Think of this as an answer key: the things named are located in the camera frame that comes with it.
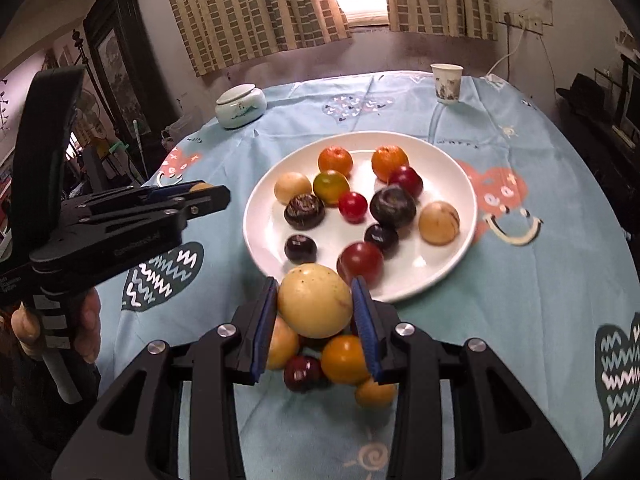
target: black hat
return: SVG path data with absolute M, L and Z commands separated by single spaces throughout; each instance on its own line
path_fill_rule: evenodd
M 578 112 L 587 117 L 602 121 L 611 122 L 611 116 L 604 109 L 605 91 L 602 86 L 584 74 L 578 74 L 571 89 L 557 88 L 558 95 L 569 101 L 569 104 Z

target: plate rim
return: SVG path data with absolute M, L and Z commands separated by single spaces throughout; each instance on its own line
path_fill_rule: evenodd
M 248 209 L 249 209 L 249 204 L 251 203 L 252 199 L 254 198 L 254 194 L 257 192 L 257 189 L 260 187 L 260 184 L 262 184 L 262 182 L 267 179 L 267 177 L 271 174 L 272 171 L 275 170 L 275 168 L 278 167 L 278 165 L 280 165 L 284 160 L 287 160 L 288 158 L 293 157 L 294 155 L 296 155 L 298 152 L 301 152 L 302 150 L 306 150 L 307 148 L 309 148 L 310 146 L 313 146 L 315 144 L 320 144 L 322 142 L 326 142 L 329 139 L 338 139 L 338 138 L 344 138 L 344 137 L 348 137 L 348 136 L 353 136 L 353 135 L 362 135 L 362 134 L 390 134 L 392 136 L 398 136 L 398 137 L 405 137 L 407 139 L 411 139 L 411 140 L 418 140 L 419 142 L 423 142 L 424 144 L 426 144 L 427 146 L 429 146 L 430 148 L 434 148 L 436 150 L 438 150 L 440 153 L 442 153 L 443 155 L 445 155 L 461 172 L 462 174 L 465 175 L 466 177 L 466 182 L 468 185 L 468 190 L 470 190 L 471 192 L 471 196 L 473 197 L 473 203 L 474 203 L 474 210 L 473 210 L 473 215 L 472 215 L 472 228 L 469 230 L 463 244 L 462 247 L 460 248 L 460 250 L 456 253 L 456 256 L 450 260 L 449 265 L 443 267 L 441 270 L 439 270 L 439 272 L 437 272 L 434 276 L 434 278 L 427 284 L 425 284 L 424 286 L 420 286 L 419 288 L 416 288 L 414 290 L 412 290 L 411 292 L 405 292 L 402 294 L 398 294 L 398 295 L 393 295 L 392 298 L 387 297 L 387 296 L 377 296 L 374 297 L 373 299 L 376 301 L 402 301 L 402 300 L 406 300 L 407 298 L 412 298 L 413 296 L 417 296 L 418 294 L 421 294 L 422 292 L 424 292 L 425 290 L 427 290 L 428 288 L 433 287 L 434 285 L 436 285 L 437 283 L 439 283 L 441 280 L 443 280 L 446 276 L 449 275 L 449 273 L 451 273 L 460 263 L 460 261 L 462 261 L 462 258 L 465 257 L 467 251 L 470 249 L 474 237 L 476 236 L 476 228 L 478 225 L 478 197 L 476 196 L 476 192 L 473 188 L 473 185 L 471 184 L 471 180 L 469 179 L 468 175 L 466 174 L 465 170 L 462 169 L 462 166 L 460 166 L 457 161 L 449 155 L 449 153 L 445 152 L 444 150 L 442 150 L 441 148 L 435 146 L 434 144 L 430 144 L 429 142 L 427 142 L 424 139 L 421 139 L 420 137 L 415 137 L 415 136 L 411 136 L 408 134 L 401 134 L 399 132 L 391 132 L 388 130 L 359 130 L 356 132 L 346 132 L 343 134 L 336 134 L 334 136 L 329 136 L 329 137 L 323 137 L 322 139 L 318 139 L 315 140 L 314 142 L 310 142 L 309 144 L 306 144 L 305 146 L 302 146 L 300 148 L 298 148 L 297 150 L 289 153 L 289 155 L 283 157 L 281 160 L 279 160 L 276 164 L 274 164 L 273 166 L 271 166 L 266 173 L 264 173 L 264 175 L 260 178 L 260 180 L 255 184 L 254 188 L 251 191 L 251 194 L 249 195 L 249 198 L 246 201 L 246 204 L 244 205 L 244 212 L 242 213 L 242 238 L 244 239 L 244 246 L 246 247 L 249 256 L 251 257 L 251 260 L 254 262 L 255 266 L 258 267 L 258 269 L 260 270 L 260 272 L 264 275 L 264 276 L 269 276 L 270 274 L 268 272 L 265 271 L 265 269 L 262 268 L 262 266 L 260 264 L 258 264 L 258 262 L 255 261 L 251 249 L 249 247 L 249 240 L 248 240 L 248 234 L 247 234 L 247 213 L 248 213 Z

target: heart pattern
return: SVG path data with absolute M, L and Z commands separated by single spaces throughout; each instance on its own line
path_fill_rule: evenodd
M 188 242 L 129 270 L 122 291 L 122 309 L 144 312 L 182 292 L 202 267 L 204 248 Z
M 160 165 L 158 176 L 156 176 L 156 183 L 158 184 L 158 186 L 178 184 L 178 182 L 182 180 L 182 172 L 198 160 L 200 160 L 199 153 L 185 155 L 178 147 L 172 149 L 169 152 L 169 155 L 166 156 L 166 159 Z M 171 179 L 175 178 L 175 180 L 169 183 L 162 183 L 163 176 Z
M 602 453 L 616 441 L 636 408 L 640 384 L 640 313 L 631 322 L 629 336 L 619 326 L 602 325 L 596 332 L 596 390 L 604 430 Z
M 457 163 L 471 181 L 478 197 L 478 209 L 484 214 L 491 214 L 499 219 L 505 214 L 505 208 L 515 210 L 521 207 L 529 194 L 526 182 L 510 168 L 491 168 L 480 174 L 466 162 L 458 160 Z M 482 219 L 484 214 L 479 215 L 474 242 L 489 230 L 489 225 Z
M 393 104 L 391 98 L 370 99 L 353 95 L 337 95 L 322 106 L 322 111 L 339 123 L 361 113 L 377 112 Z

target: cup rim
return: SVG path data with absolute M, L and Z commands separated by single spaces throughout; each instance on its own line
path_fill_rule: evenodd
M 447 70 L 450 72 L 459 72 L 460 70 L 464 70 L 465 68 L 460 65 L 452 65 L 449 63 L 434 63 L 431 65 L 431 68 L 434 70 Z

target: human hand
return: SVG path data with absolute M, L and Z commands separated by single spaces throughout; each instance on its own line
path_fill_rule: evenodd
M 38 317 L 22 304 L 11 317 L 11 328 L 28 356 L 38 359 L 44 348 Z M 74 350 L 89 364 L 95 363 L 100 352 L 100 297 L 92 288 L 80 307 Z

